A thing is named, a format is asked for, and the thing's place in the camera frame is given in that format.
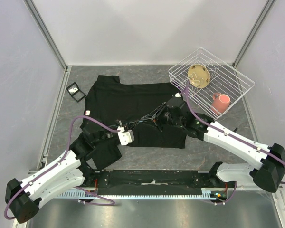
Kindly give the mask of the open black box left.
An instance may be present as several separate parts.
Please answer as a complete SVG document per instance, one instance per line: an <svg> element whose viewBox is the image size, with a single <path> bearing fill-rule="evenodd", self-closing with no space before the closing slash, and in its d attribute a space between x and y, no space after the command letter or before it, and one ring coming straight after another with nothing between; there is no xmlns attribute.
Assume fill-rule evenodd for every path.
<svg viewBox="0 0 285 228"><path fill-rule="evenodd" d="M76 82L73 82L69 86L66 87L67 92L69 95L77 102L79 103L82 101L86 94L79 88L78 84Z"/></svg>

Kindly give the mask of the black t-shirt garment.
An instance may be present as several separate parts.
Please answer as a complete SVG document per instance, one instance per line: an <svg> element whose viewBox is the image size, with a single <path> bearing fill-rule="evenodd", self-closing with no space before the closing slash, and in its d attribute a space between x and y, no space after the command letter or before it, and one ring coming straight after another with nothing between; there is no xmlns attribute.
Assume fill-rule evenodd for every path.
<svg viewBox="0 0 285 228"><path fill-rule="evenodd" d="M85 97L84 112L108 127L115 127L117 120L135 121L146 116L177 92L171 83L124 85L118 76L99 75ZM184 149L187 137L181 129L164 126L159 131L145 123L138 124L133 134L130 147Z"/></svg>

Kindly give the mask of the yellow patterned plate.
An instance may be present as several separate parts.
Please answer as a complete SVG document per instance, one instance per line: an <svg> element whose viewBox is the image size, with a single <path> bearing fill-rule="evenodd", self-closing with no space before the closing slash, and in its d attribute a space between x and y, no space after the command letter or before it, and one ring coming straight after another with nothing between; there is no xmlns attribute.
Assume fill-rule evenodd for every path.
<svg viewBox="0 0 285 228"><path fill-rule="evenodd" d="M210 82L210 74L204 65L194 64L189 67L188 79L195 88L203 89Z"/></svg>

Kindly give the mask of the pink ceramic mug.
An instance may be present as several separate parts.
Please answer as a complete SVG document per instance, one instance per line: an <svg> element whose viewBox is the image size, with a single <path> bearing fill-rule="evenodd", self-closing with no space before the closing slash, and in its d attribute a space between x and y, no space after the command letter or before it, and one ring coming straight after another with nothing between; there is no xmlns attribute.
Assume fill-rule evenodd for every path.
<svg viewBox="0 0 285 228"><path fill-rule="evenodd" d="M216 115L223 114L230 105L230 97L226 94L214 93L212 99L211 110Z"/></svg>

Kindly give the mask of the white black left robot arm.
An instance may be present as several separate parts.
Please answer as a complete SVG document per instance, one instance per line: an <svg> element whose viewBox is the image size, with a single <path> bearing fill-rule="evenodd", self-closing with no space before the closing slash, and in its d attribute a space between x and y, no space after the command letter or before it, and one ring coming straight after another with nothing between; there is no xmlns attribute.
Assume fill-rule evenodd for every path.
<svg viewBox="0 0 285 228"><path fill-rule="evenodd" d="M43 169L22 179L8 182L5 193L4 217L25 223L40 208L64 191L81 185L89 187L96 179L96 171L87 163L92 160L102 170L121 158L119 151L106 148L110 142L128 145L134 141L133 128L140 121L119 122L107 126L89 116L77 116L99 127L91 134L85 133L74 142L68 141L66 150Z"/></svg>

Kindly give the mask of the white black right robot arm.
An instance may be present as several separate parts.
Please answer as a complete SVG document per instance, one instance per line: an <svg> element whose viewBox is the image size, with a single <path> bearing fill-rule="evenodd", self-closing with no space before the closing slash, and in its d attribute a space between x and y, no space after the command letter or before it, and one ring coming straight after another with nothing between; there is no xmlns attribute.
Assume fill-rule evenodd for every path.
<svg viewBox="0 0 285 228"><path fill-rule="evenodd" d="M213 187L231 181L252 182L274 193L282 184L285 175L283 146L277 143L268 146L243 137L213 118L194 112L180 97L162 103L140 120L154 124L159 130L167 125L179 128L187 136L217 145L245 161L243 164L216 162L208 175L209 184Z"/></svg>

